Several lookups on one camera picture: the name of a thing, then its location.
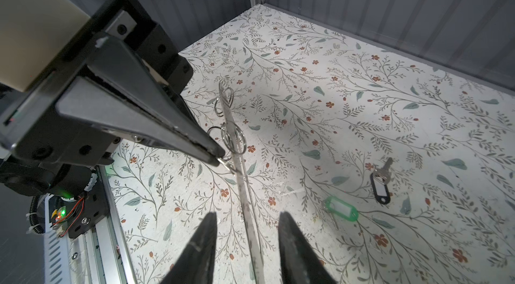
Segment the key with green tag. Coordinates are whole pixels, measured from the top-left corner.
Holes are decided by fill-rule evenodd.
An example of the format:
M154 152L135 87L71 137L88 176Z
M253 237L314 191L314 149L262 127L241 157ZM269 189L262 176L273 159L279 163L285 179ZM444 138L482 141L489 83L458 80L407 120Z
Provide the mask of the key with green tag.
M324 207L331 215L348 222L356 222L359 218L357 208L337 197L330 196L324 200Z

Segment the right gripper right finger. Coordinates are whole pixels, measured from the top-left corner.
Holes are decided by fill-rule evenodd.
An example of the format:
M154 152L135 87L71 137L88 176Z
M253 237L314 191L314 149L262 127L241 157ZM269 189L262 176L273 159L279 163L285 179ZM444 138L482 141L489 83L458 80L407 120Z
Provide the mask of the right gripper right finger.
M336 283L288 212L280 213L278 242L283 283Z

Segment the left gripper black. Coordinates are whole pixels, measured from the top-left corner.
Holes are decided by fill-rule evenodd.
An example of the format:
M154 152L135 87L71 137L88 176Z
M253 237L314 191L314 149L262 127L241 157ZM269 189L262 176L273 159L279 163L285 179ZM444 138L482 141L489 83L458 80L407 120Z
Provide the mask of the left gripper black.
M110 164L116 138L218 166L225 150L182 98L193 68L138 0L108 0L1 111L1 144L29 162Z

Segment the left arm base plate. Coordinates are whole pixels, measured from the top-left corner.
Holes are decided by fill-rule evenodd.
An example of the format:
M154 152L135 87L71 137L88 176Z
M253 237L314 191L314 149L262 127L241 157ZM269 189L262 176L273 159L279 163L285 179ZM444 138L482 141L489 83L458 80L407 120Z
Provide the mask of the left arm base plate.
M76 199L49 196L46 207L48 229L56 230L60 238L78 238L109 215L102 181L97 181L90 191L83 192Z

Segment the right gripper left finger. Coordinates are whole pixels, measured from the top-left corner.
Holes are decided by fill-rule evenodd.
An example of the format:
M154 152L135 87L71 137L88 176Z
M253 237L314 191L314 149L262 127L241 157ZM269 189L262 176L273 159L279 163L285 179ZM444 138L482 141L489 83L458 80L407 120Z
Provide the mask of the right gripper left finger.
M208 213L161 283L213 283L217 214Z

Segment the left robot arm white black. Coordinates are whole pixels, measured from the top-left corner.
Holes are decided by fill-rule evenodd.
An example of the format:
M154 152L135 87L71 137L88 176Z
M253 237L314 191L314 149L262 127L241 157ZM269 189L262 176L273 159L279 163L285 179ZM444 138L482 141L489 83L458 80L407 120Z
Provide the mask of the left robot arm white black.
M108 0L35 68L1 109L1 182L19 194L81 194L118 139L211 165L225 155L181 96L193 68L138 0Z

